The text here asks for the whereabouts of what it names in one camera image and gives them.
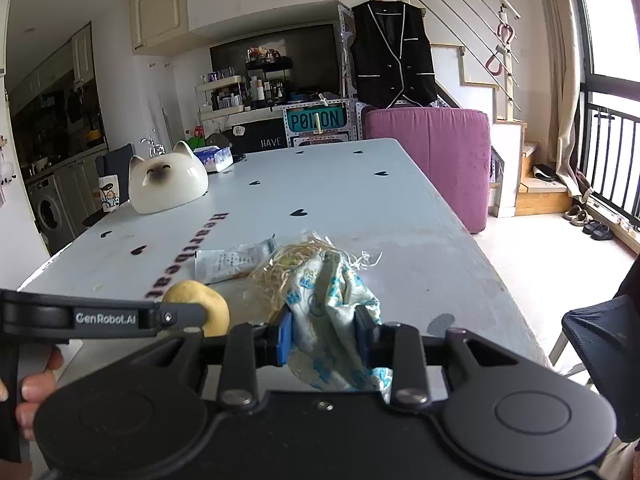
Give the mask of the person's left hand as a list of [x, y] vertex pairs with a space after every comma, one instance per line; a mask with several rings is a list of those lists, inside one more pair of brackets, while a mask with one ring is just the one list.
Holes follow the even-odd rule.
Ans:
[[55, 372], [64, 364], [60, 349], [53, 346], [49, 361], [41, 373], [26, 376], [21, 385], [23, 401], [15, 409], [15, 418], [22, 436], [27, 441], [35, 440], [34, 419], [40, 404], [56, 390]]

